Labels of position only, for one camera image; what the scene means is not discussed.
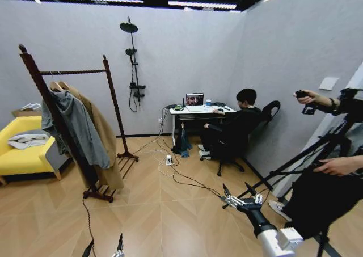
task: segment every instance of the laptop screen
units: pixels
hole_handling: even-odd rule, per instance
[[[187,106],[203,105],[204,94],[187,94]]]

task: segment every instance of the gray hoodie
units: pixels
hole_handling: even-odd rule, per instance
[[[82,102],[68,91],[52,92],[52,95],[81,155],[86,157],[90,165],[108,169],[110,167],[109,157]],[[54,126],[52,115],[44,101],[42,101],[41,128],[56,139],[61,154],[65,151],[70,153],[65,141]]]

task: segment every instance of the desk leg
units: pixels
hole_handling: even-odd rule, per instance
[[[172,145],[175,146],[175,115],[172,116]]]

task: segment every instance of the laptop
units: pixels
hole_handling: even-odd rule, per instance
[[[186,94],[185,101],[187,104],[187,109],[190,112],[197,112],[197,111],[208,111],[203,106],[204,94]]]

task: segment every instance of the wooden floor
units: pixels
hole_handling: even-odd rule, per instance
[[[135,151],[153,138],[128,138],[129,149]],[[170,137],[165,138],[171,145]],[[201,162],[198,139],[191,137],[191,142],[191,156],[187,159],[178,156],[180,163],[176,168],[180,172],[220,193],[222,183],[238,194],[245,190],[244,182],[258,181],[248,167],[241,173],[233,166],[226,166],[219,178],[218,163]],[[125,188],[112,204],[86,200],[97,257],[112,256],[121,232],[127,257],[263,256],[245,215],[231,208],[223,210],[220,200],[206,189],[177,184],[159,172],[157,159],[162,159],[163,154],[150,152],[159,149],[152,143],[139,153],[140,161],[133,165],[125,178]],[[166,175],[172,174],[164,163],[160,167]],[[82,256],[91,240],[87,213],[82,206],[84,188],[74,165],[62,176],[61,181],[29,180],[0,188],[1,256]],[[190,182],[179,175],[176,178]],[[267,203],[263,212],[273,224],[282,227],[283,218],[271,211]],[[363,206],[359,203],[350,214],[334,223],[331,243],[342,256],[362,255],[362,219]],[[318,244],[310,239],[298,249],[297,256],[316,256],[317,248]]]

